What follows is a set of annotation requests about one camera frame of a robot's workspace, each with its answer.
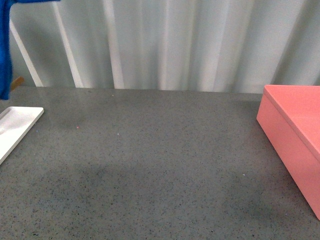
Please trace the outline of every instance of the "wooden stick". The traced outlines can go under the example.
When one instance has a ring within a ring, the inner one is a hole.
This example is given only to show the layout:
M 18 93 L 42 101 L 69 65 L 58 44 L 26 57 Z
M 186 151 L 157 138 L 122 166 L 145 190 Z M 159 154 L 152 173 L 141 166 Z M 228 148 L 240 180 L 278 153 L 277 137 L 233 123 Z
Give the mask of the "wooden stick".
M 10 86 L 10 92 L 15 90 L 19 85 L 24 82 L 24 78 L 22 76 L 18 77 L 16 80 L 13 80 Z

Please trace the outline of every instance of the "curtain fold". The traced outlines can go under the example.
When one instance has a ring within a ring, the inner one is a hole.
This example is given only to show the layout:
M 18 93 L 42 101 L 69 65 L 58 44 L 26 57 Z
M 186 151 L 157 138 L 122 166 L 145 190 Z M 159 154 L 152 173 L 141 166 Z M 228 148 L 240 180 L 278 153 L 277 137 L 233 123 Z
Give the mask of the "curtain fold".
M 14 76 L 29 86 L 262 93 L 320 84 L 320 1 L 15 4 Z

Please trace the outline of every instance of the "white tray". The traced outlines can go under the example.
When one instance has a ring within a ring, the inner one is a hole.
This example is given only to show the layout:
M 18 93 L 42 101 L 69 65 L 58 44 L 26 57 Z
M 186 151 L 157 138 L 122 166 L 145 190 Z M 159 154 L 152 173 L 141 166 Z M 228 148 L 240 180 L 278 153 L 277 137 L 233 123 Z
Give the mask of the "white tray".
M 42 107 L 11 106 L 0 114 L 0 164 L 44 112 Z

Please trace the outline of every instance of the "gray countertop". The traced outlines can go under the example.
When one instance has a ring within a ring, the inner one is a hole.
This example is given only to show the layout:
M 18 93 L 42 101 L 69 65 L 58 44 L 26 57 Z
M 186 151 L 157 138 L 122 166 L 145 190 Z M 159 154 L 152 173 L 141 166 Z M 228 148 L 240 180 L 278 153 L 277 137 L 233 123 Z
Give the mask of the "gray countertop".
M 260 100 L 19 87 L 0 110 L 45 113 L 0 165 L 0 239 L 320 239 Z

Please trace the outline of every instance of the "pink box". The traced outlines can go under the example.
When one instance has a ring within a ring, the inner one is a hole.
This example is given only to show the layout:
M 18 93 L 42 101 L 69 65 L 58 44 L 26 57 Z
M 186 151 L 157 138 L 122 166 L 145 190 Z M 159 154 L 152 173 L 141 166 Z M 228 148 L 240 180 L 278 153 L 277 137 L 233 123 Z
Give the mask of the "pink box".
M 320 86 L 266 85 L 256 119 L 320 220 Z

